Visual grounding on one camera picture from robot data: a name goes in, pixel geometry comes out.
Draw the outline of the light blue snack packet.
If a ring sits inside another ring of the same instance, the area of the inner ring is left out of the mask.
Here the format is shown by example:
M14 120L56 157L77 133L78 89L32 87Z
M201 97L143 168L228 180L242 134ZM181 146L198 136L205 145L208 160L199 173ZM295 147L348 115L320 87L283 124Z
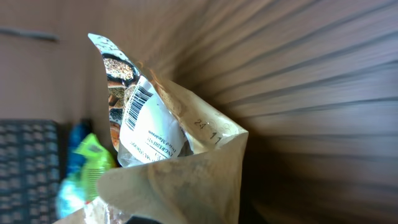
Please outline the light blue snack packet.
M81 185L80 176L76 173L69 175L60 184L55 199L58 219L63 219L85 206L85 193Z

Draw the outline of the beige cookie snack bag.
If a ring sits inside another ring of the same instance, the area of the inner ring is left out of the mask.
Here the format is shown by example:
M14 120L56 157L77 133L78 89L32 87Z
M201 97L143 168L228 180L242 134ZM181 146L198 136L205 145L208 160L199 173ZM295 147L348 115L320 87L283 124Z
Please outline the beige cookie snack bag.
M63 223L237 223L248 132L193 92L90 34L107 76L116 167Z

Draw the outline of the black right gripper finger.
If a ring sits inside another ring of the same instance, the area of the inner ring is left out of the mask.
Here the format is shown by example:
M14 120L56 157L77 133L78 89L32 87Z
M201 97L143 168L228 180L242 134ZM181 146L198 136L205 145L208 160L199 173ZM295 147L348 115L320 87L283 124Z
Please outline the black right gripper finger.
M150 218L132 216L124 224L161 224L161 223Z

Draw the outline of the blue snack bar wrapper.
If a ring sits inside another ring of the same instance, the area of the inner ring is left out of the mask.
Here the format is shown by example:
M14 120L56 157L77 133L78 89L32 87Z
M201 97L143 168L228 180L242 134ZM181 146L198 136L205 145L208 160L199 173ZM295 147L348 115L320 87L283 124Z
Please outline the blue snack bar wrapper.
M75 153L80 143L91 133L91 121L89 119L81 119L69 134L66 175L78 172L86 159L84 156Z

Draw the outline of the green snack bag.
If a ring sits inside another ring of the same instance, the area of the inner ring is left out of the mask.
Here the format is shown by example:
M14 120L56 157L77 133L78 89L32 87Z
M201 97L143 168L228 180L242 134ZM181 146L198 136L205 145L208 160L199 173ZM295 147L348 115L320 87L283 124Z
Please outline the green snack bag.
M111 153L100 144L93 133L84 138L74 153L85 158L85 163L80 169L80 180L85 203L88 204L98 196L97 180L105 172L115 168L116 163Z

